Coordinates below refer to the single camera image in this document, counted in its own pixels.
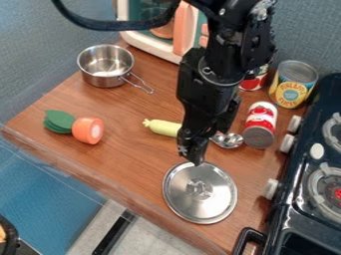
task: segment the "stove knob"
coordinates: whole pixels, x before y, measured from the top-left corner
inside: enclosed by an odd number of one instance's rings
[[[276,190],[278,187],[278,180],[276,179],[268,179],[266,182],[266,186],[263,190],[263,196],[268,199],[268,200],[272,200],[272,198],[274,197]]]
[[[293,116],[291,118],[290,123],[289,123],[288,131],[296,133],[298,128],[299,128],[299,126],[301,125],[301,122],[302,122],[302,117],[300,117],[300,116]]]
[[[316,160],[319,160],[324,155],[324,146],[321,143],[314,143],[309,152],[310,156]]]
[[[283,142],[282,144],[280,145],[280,148],[279,150],[282,151],[283,153],[288,153],[293,144],[294,144],[294,141],[295,141],[295,136],[292,135],[292,134],[286,134],[284,139],[283,139]]]

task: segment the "toy vegetable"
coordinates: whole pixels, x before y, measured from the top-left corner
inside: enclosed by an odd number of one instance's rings
[[[145,119],[143,124],[145,125],[146,128],[150,128],[150,130],[155,133],[171,137],[177,137],[177,132],[181,128],[181,124],[175,124],[161,120],[149,121]]]
[[[98,143],[104,132],[102,120],[97,118],[78,118],[56,110],[47,110],[44,127],[55,133],[71,133],[75,139],[88,143]]]

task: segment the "silver spoon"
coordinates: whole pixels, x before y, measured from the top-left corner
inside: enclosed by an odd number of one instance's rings
[[[228,134],[218,132],[211,138],[211,140],[223,148],[239,147],[244,142],[244,138],[240,134],[233,132]]]

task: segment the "blue floor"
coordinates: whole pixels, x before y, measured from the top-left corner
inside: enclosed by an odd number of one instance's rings
[[[0,213],[48,255],[65,254],[104,202],[85,184],[37,167],[0,142]]]

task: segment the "stove burner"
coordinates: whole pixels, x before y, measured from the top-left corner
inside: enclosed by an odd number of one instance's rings
[[[339,113],[327,121],[322,128],[326,142],[341,153],[341,116]]]
[[[310,202],[321,213],[341,223],[341,169],[320,164],[308,179]]]
[[[335,196],[337,197],[337,199],[341,199],[341,188],[335,190]]]

